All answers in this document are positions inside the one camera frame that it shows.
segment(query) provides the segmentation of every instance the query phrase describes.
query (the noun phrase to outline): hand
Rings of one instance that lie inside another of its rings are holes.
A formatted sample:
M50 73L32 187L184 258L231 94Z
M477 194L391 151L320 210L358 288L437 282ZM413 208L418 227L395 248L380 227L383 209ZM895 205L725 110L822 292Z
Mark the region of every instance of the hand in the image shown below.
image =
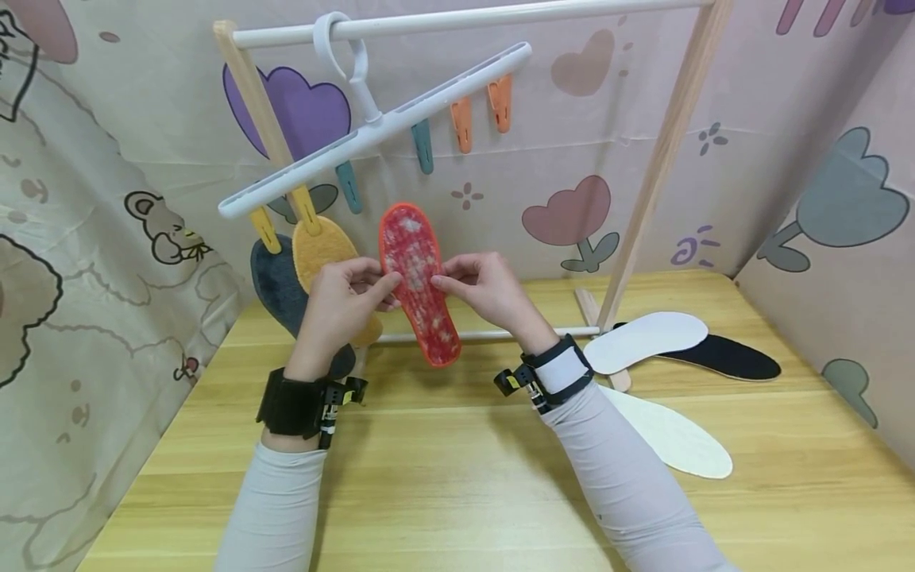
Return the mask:
M466 302L490 324L508 330L525 353L543 353L559 342L501 254L460 254L442 269L444 275L433 276L432 285Z
M285 376L313 381L327 375L334 355L365 328L372 312L400 306L392 296L400 281L397 273L382 275L381 264L371 258L325 264L311 282Z

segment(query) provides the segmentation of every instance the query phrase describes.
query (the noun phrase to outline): red insole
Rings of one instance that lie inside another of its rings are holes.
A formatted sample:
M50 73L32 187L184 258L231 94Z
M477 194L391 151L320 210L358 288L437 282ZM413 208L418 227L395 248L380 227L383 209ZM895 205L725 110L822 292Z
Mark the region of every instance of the red insole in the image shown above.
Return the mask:
M404 277L394 296L404 307L426 360L434 367L453 363L460 355L460 337L445 295L432 286L432 276L442 274L442 257L429 220L415 205L393 205L382 216L378 251L384 272Z

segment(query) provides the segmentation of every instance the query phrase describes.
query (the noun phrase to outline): white rod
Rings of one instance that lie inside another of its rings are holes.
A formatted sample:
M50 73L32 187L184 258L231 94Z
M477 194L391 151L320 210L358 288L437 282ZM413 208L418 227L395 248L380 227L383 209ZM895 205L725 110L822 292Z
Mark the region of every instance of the white rod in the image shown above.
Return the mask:
M530 24L572 18L652 12L676 8L697 8L715 0L552 0L531 4L491 6L471 10L431 12L407 16L389 16L351 20L334 24L331 40L353 40L401 36L424 32L442 32L472 27ZM314 26L269 27L237 30L232 34L241 49L270 48L308 44L314 41Z
M597 336L600 328L597 326L577 326L574 328L556 328L556 334L560 337L569 334L573 338L586 338L588 336ZM472 331L460 331L457 336L463 341L473 340L511 340L513 336L504 329L482 329ZM375 343L412 343L416 341L414 334L382 334Z

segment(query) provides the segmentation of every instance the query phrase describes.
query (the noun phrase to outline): white insole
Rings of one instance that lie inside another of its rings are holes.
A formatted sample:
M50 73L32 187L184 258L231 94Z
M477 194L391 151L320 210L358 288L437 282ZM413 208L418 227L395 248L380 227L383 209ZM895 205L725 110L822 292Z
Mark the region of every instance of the white insole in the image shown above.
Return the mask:
M595 372L610 375L667 351L689 350L708 336L705 323L682 312L654 312L594 338L585 357Z
M603 385L600 390L669 467L706 479L734 470L721 443L676 411Z

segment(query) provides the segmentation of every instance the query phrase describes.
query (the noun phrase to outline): gray sleeve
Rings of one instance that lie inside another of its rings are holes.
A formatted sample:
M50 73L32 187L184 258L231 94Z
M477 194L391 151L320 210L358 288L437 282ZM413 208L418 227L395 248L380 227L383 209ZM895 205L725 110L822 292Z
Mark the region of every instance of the gray sleeve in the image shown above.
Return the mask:
M258 443L216 554L214 572L306 572L325 450L279 453Z
M544 422L632 572L737 572L671 472L596 383L544 415Z

